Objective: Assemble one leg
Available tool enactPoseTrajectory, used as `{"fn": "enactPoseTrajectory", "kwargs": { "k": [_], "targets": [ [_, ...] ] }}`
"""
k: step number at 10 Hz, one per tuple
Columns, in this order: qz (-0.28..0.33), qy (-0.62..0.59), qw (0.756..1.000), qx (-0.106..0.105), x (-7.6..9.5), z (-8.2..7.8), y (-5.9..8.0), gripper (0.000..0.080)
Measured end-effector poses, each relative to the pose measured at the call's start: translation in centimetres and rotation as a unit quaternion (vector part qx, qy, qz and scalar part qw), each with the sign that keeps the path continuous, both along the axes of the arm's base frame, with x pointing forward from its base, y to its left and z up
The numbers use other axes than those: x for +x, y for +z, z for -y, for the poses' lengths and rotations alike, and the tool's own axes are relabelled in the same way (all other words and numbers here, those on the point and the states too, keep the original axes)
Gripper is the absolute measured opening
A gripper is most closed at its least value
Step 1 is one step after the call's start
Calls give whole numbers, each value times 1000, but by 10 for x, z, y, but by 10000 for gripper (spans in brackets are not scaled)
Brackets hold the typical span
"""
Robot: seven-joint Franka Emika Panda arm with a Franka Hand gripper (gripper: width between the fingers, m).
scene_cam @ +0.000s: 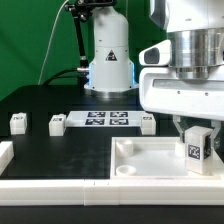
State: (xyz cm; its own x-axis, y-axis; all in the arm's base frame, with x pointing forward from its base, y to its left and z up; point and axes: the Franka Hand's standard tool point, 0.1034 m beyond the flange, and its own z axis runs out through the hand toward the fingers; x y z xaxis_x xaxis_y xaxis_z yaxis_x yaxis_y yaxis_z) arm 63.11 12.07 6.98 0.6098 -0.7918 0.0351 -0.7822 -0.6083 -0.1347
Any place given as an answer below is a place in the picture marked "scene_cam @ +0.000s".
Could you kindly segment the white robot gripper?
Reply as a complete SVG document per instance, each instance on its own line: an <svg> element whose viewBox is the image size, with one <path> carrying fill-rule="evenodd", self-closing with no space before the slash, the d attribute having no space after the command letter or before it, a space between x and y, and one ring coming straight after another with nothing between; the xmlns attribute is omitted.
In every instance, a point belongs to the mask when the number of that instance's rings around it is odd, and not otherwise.
<svg viewBox="0 0 224 224"><path fill-rule="evenodd" d="M213 67L206 80L181 80L167 67L144 68L139 77L139 97L145 111L174 115L173 123L182 143L187 123L181 116L212 120L210 146L212 150L220 147L224 66Z"/></svg>

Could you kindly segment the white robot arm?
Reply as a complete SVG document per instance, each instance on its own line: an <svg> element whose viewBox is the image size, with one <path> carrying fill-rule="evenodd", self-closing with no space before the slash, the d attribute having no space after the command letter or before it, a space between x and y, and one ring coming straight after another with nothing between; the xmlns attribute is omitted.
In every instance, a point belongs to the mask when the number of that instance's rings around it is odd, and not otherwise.
<svg viewBox="0 0 224 224"><path fill-rule="evenodd" d="M95 57L88 94L111 98L139 89L147 112L212 122L215 140L224 123L224 0L150 0L149 18L167 39L139 54L135 82L128 52L128 23L113 7L93 10Z"/></svg>

